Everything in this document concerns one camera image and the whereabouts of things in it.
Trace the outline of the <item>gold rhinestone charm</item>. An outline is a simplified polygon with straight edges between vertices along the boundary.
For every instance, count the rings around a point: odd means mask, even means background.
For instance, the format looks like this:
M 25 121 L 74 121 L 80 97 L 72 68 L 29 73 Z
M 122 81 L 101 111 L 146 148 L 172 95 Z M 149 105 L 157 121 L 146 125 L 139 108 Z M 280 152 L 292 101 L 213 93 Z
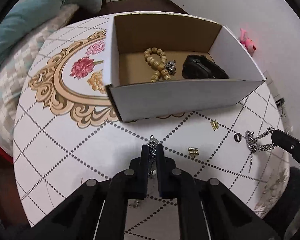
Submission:
M 191 158 L 196 159 L 196 157 L 199 155 L 199 148 L 197 148 L 197 147 L 189 147 L 188 148 L 188 155 Z

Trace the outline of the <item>gold letter charm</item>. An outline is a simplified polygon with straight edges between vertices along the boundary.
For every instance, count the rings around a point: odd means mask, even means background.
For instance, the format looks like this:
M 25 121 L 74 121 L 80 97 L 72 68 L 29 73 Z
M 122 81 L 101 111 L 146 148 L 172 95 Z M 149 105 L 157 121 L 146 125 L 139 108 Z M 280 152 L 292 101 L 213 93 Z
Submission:
M 211 120 L 210 124 L 211 124 L 212 129 L 214 131 L 216 131 L 217 129 L 219 129 L 219 123 L 217 122 L 217 120 Z

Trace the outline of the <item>black smart watch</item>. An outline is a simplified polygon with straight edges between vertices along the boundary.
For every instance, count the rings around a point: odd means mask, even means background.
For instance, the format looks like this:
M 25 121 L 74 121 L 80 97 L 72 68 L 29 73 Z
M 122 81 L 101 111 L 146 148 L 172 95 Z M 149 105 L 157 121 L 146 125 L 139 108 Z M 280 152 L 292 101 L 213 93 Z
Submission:
M 226 72 L 204 55 L 188 55 L 183 63 L 185 79 L 229 79 Z

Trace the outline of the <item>white patterned tablecloth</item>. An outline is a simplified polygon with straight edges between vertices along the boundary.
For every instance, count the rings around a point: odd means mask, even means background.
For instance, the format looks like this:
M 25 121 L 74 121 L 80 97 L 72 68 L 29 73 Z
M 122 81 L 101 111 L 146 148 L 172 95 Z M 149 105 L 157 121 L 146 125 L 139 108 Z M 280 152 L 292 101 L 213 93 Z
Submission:
M 51 34 L 39 50 L 21 93 L 13 135 L 16 184 L 31 224 L 23 239 L 100 239 L 109 181 L 149 146 L 145 199 L 128 201 L 124 239 L 181 239 L 176 199 L 158 189 L 156 146 L 193 176 L 209 238 L 233 238 L 212 218 L 222 205 L 228 221 L 246 228 L 242 239 L 266 239 L 256 226 L 284 193 L 288 153 L 251 153 L 265 131 L 282 128 L 265 80 L 239 103 L 124 122 L 103 83 L 107 29 L 115 14 L 77 22 Z M 176 62 L 159 48 L 144 52 L 152 82 L 170 81 Z M 214 131 L 211 120 L 217 120 Z M 189 147 L 199 148 L 196 159 Z

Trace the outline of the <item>white cardboard box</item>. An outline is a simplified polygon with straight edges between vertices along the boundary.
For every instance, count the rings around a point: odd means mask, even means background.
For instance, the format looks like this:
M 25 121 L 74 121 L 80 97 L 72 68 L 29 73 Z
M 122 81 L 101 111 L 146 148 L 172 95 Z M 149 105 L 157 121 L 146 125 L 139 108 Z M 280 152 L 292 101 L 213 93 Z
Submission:
M 159 48 L 176 62 L 170 81 L 152 82 L 144 52 Z M 116 14 L 106 34 L 103 83 L 119 120 L 133 120 L 233 106 L 264 83 L 247 50 L 225 26 L 191 15 L 162 12 Z M 183 63 L 204 55 L 227 79 L 186 79 Z

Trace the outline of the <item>pink panther plush toy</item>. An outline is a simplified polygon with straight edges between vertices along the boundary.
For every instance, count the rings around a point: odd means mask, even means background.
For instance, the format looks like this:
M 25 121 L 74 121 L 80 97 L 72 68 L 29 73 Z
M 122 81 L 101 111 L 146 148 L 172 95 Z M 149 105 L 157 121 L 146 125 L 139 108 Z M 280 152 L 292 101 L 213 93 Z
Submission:
M 256 46 L 252 39 L 248 37 L 248 32 L 245 29 L 240 29 L 239 41 L 246 48 L 250 55 L 254 54 L 254 52 L 256 51 Z

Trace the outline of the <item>checkered bed sheet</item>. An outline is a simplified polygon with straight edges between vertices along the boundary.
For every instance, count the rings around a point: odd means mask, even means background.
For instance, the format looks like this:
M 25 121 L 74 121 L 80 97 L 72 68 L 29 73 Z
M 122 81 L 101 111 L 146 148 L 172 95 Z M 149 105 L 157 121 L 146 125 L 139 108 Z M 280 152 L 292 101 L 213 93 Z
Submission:
M 17 104 L 27 74 L 45 40 L 66 26 L 79 9 L 76 4 L 61 7 L 57 16 L 29 32 L 0 66 L 0 147 L 13 155 L 13 130 Z

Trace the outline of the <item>teal duvet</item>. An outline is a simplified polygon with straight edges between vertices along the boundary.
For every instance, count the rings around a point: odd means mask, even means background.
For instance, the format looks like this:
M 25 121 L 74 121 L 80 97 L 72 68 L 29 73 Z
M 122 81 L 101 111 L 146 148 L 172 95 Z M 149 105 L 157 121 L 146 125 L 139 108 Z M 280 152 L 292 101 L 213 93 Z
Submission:
M 54 18 L 64 5 L 76 4 L 92 14 L 101 10 L 102 0 L 23 0 L 0 23 L 0 65 L 26 34 Z

